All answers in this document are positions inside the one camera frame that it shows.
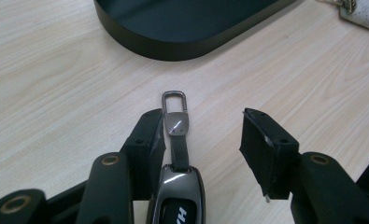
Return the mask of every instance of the metal loop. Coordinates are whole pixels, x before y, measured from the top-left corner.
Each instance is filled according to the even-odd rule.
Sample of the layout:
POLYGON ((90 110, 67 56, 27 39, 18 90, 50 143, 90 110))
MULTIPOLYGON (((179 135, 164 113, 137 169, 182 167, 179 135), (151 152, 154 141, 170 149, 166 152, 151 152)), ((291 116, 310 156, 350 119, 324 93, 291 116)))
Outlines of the metal loop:
POLYGON ((167 114, 166 99, 171 96, 178 96, 181 98, 181 104, 183 106, 183 113, 187 113, 187 100, 184 92, 182 91, 166 91, 162 95, 162 110, 164 114, 167 114))

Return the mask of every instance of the keychain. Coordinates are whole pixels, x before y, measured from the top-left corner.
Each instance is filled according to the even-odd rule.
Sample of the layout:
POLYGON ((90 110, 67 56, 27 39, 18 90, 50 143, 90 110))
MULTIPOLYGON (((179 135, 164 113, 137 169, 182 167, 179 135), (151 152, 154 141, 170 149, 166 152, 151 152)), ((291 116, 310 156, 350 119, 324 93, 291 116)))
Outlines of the keychain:
POLYGON ((369 29, 369 0, 319 0, 339 6, 339 16, 369 29))
POLYGON ((152 224, 206 223, 205 190, 201 174, 189 165, 185 135, 189 130, 186 96, 182 91, 163 94, 164 125, 171 140, 172 164, 161 170, 160 185, 152 208, 152 224), (178 96, 182 112, 167 113, 166 99, 178 96))

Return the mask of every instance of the black key fob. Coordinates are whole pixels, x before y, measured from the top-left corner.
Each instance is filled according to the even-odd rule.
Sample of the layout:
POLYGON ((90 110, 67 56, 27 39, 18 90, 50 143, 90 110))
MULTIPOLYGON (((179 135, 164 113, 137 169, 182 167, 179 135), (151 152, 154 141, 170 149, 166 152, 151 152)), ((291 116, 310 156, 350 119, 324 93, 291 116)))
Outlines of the black key fob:
POLYGON ((160 186, 152 208, 152 224, 205 224, 205 189, 195 167, 174 172, 172 165, 161 171, 160 186))

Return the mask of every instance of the light wood tabletop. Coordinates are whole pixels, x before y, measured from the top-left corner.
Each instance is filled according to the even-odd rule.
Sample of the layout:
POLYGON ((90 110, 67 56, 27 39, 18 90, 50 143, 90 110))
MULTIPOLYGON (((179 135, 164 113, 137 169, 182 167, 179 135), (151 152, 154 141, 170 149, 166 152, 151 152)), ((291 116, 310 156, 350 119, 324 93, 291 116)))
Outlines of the light wood tabletop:
MULTIPOLYGON (((203 57, 172 63, 117 43, 92 0, 0 0, 0 198, 18 189, 50 198, 86 180, 171 90, 187 95, 207 223, 293 223, 290 201, 267 203, 239 151, 245 107, 269 114, 301 153, 334 157, 353 180, 369 163, 369 30, 335 6, 297 1, 203 57)), ((135 202, 136 224, 147 207, 135 202)))

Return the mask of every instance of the white logo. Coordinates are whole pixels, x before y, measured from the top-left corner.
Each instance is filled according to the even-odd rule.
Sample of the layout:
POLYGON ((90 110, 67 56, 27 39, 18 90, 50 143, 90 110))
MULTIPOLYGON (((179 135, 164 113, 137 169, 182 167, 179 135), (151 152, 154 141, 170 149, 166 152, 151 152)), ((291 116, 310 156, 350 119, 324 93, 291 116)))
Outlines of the white logo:
POLYGON ((184 216, 187 215, 187 212, 182 207, 180 207, 178 210, 180 211, 180 213, 178 213, 178 216, 177 216, 177 224, 185 223, 185 217, 184 216))

